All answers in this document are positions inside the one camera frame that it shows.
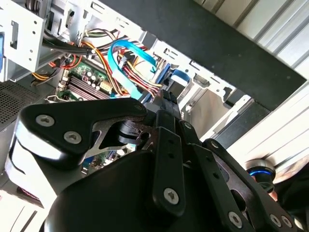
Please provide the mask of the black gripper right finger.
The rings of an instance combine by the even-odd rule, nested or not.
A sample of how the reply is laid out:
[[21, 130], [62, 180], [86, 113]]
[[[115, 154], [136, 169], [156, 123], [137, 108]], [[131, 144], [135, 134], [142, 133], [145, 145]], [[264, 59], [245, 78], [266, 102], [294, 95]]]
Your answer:
[[295, 232], [291, 216], [269, 195], [275, 171], [268, 163], [240, 164], [214, 139], [201, 142], [193, 126], [181, 119], [177, 98], [170, 93], [178, 119], [184, 158], [199, 172], [214, 205], [218, 232]]

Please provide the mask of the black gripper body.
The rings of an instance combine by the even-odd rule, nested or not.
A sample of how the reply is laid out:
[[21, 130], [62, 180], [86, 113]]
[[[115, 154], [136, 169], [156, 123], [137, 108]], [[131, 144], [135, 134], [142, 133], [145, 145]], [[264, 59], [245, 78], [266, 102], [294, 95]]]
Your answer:
[[178, 171], [165, 171], [184, 179], [185, 204], [180, 217], [167, 215], [154, 205], [152, 188], [155, 157], [134, 152], [71, 184], [54, 201], [44, 222], [47, 232], [222, 232], [209, 191], [200, 174], [181, 162]]

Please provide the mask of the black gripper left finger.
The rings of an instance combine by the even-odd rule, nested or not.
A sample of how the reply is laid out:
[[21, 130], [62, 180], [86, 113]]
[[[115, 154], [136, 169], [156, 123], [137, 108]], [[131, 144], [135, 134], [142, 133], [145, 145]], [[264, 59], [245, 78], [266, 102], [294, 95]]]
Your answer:
[[39, 199], [50, 211], [58, 195], [71, 184], [134, 152], [154, 155], [154, 206], [170, 216], [184, 213], [184, 179], [178, 119], [170, 92], [161, 91], [143, 105], [133, 98], [34, 104], [18, 115], [5, 164], [9, 178]]

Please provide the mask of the person's hand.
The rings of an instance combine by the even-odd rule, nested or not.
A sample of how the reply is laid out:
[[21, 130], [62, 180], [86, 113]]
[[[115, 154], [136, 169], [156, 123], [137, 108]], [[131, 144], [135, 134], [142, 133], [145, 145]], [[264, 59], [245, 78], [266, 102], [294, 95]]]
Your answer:
[[270, 197], [281, 204], [308, 202], [309, 198], [309, 163], [289, 168], [275, 181]]

